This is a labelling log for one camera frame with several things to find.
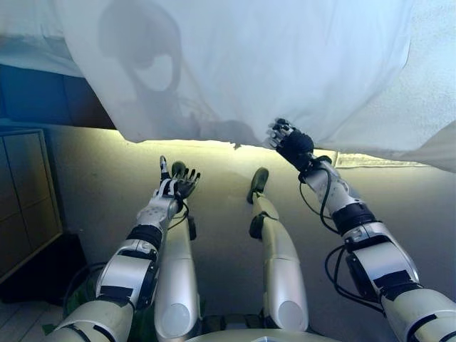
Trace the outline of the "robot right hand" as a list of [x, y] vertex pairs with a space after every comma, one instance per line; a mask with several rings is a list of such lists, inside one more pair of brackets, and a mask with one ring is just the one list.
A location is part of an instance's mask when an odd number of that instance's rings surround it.
[[309, 167], [314, 151], [313, 140], [288, 120], [277, 118], [269, 124], [266, 143], [298, 171]]

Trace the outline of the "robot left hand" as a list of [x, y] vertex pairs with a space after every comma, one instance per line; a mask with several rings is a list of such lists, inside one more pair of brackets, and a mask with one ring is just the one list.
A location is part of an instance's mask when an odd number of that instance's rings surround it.
[[159, 197], [173, 197], [187, 199], [195, 190], [201, 174], [196, 169], [189, 169], [182, 161], [172, 164], [171, 172], [168, 170], [167, 160], [160, 156], [160, 187]]

